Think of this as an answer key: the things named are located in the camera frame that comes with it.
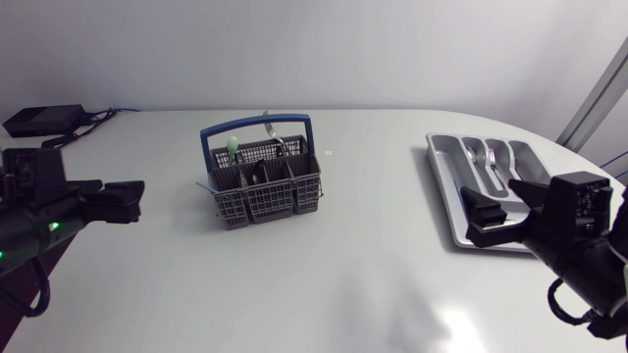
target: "table surface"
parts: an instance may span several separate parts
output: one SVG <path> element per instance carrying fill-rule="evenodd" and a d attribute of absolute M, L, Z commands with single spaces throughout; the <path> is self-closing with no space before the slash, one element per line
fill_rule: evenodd
<path fill-rule="evenodd" d="M 261 111 L 122 113 L 63 149 L 68 179 L 143 179 L 139 223 L 94 223 L 51 275 L 50 308 L 7 352 L 622 351 L 551 313 L 526 254 L 453 245 L 428 132 L 528 141 L 552 174 L 606 173 L 523 129 L 438 111 L 299 111 L 325 196 L 315 213 L 227 231 L 199 131 Z M 275 125 L 282 135 L 296 124 Z M 268 138 L 262 126 L 234 133 Z M 210 140 L 224 146 L 229 134 Z M 4 148 L 42 138 L 0 137 Z M 612 213 L 624 187 L 615 189 Z M 567 310 L 584 303 L 558 292 Z"/>

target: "dishwasher cutlery basket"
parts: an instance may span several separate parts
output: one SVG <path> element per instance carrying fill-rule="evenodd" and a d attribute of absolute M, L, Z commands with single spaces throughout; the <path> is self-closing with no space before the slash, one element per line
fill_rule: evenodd
<path fill-rule="evenodd" d="M 307 137 L 284 137 L 242 143 L 230 166 L 226 147 L 210 149 L 209 137 L 232 129 L 265 123 L 304 123 Z M 276 114 L 240 119 L 207 127 L 200 132 L 205 166 L 227 229 L 305 214 L 318 209 L 323 196 L 321 170 L 314 154 L 310 118 L 304 114 Z"/>

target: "metal pole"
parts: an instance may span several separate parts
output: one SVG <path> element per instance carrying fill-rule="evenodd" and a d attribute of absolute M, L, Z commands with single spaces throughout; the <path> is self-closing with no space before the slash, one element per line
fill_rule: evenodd
<path fill-rule="evenodd" d="M 628 38 L 556 143 L 580 151 L 628 89 Z"/>

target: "black box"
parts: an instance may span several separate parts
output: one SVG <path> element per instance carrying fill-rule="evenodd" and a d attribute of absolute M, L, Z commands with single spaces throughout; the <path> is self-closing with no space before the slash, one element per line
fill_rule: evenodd
<path fill-rule="evenodd" d="M 24 108 L 2 126 L 12 137 L 70 134 L 83 114 L 81 104 Z"/>

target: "spoon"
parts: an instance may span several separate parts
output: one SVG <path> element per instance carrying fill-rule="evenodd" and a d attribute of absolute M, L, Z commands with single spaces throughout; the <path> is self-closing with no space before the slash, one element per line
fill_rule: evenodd
<path fill-rule="evenodd" d="M 495 150 L 493 148 L 489 148 L 489 161 L 491 162 L 491 169 L 499 180 L 501 187 L 506 190 L 508 188 L 508 181 L 506 181 L 506 178 L 503 177 L 503 174 L 497 167 L 497 158 L 495 157 Z"/>
<path fill-rule="evenodd" d="M 232 166 L 235 161 L 235 155 L 237 148 L 239 147 L 239 141 L 237 141 L 237 137 L 231 136 L 227 140 L 227 151 L 229 152 L 229 165 Z"/>
<path fill-rule="evenodd" d="M 478 161 L 478 158 L 475 155 L 475 151 L 473 150 L 473 148 L 471 148 L 471 146 L 466 146 L 466 150 L 467 150 L 467 156 L 469 156 L 469 159 L 471 160 L 471 162 L 475 164 Z"/>

